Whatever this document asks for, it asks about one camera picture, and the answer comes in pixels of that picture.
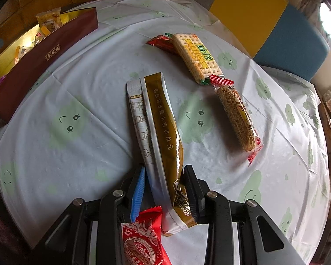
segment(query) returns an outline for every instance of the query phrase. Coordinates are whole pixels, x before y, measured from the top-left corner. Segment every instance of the round table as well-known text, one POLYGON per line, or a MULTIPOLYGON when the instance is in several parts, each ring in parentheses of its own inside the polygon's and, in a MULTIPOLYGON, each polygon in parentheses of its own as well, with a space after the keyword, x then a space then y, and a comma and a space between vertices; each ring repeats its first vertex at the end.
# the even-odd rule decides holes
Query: round table
MULTIPOLYGON (((320 119, 311 122, 193 0, 99 0, 78 8, 86 7, 97 7, 99 28, 42 74, 7 125, 0 122, 0 190, 30 246, 73 199, 101 198, 143 161, 126 83, 160 71, 184 164, 192 164, 197 177, 227 199, 258 201, 309 262, 329 204, 320 119), (165 32, 197 34, 235 81, 264 144, 250 166, 214 89, 196 84, 178 56, 145 44, 165 32), (196 127, 199 111, 203 126, 196 127)), ((317 108, 310 85, 306 96, 317 108)), ((162 237, 162 244, 173 265, 203 264, 206 239, 207 226, 196 225, 162 237)))

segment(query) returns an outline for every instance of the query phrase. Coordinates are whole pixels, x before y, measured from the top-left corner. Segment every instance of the red wrapper crimped end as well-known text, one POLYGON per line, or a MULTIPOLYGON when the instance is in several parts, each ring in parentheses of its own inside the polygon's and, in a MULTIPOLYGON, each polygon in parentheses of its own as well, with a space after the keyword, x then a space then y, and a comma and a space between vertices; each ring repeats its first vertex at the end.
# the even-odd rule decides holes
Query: red wrapper crimped end
POLYGON ((132 224, 122 224, 126 264, 171 265, 161 244, 161 206, 141 212, 132 224))
POLYGON ((146 44, 160 48, 161 50, 167 51, 171 54, 178 54, 170 39, 163 35, 150 39, 146 44))
POLYGON ((219 76, 210 75, 210 82, 213 86, 233 85, 234 82, 219 76))

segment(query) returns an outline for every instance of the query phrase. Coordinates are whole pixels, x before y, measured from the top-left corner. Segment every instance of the cracker package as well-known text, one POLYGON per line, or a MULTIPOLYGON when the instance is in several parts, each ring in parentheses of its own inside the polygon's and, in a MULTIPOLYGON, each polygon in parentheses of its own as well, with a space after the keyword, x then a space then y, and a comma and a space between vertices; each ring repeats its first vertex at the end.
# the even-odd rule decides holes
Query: cracker package
POLYGON ((250 152, 248 161, 251 165, 263 144, 239 93, 233 86, 234 82, 213 75, 210 76, 210 81, 221 100, 240 145, 245 151, 250 152))
POLYGON ((61 27, 62 22, 60 20, 60 10, 61 8, 56 8, 47 12, 37 14, 36 17, 39 23, 39 27, 41 28, 43 26, 46 26, 50 33, 61 27))
POLYGON ((167 34, 198 84, 210 84, 210 75, 223 76, 220 67, 195 34, 167 34))
POLYGON ((127 93, 154 202, 163 209, 162 230, 166 235, 175 234, 196 223, 185 188, 179 185, 183 146, 163 75, 132 80, 127 83, 127 93))
POLYGON ((161 206, 140 212, 132 224, 122 223, 127 265, 171 265, 161 244, 161 206))

